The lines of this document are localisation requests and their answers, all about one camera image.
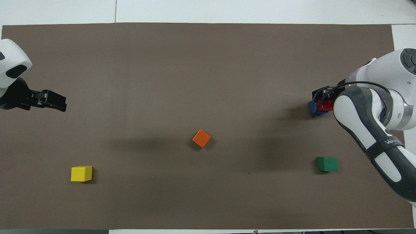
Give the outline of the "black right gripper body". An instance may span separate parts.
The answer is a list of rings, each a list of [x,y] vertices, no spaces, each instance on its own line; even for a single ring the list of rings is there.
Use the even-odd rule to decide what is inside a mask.
[[[329,95],[339,95],[341,92],[345,90],[345,79],[341,80],[338,84],[335,86],[329,86],[329,91],[333,89],[333,91],[329,92]]]

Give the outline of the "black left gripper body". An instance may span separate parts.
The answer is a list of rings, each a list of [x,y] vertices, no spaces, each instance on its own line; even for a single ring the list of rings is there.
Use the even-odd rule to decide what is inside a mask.
[[[18,77],[7,89],[0,98],[0,108],[2,110],[11,110],[13,108],[21,108],[23,110],[30,110],[30,106],[25,105],[28,98],[32,97],[31,89],[28,87],[25,80]]]

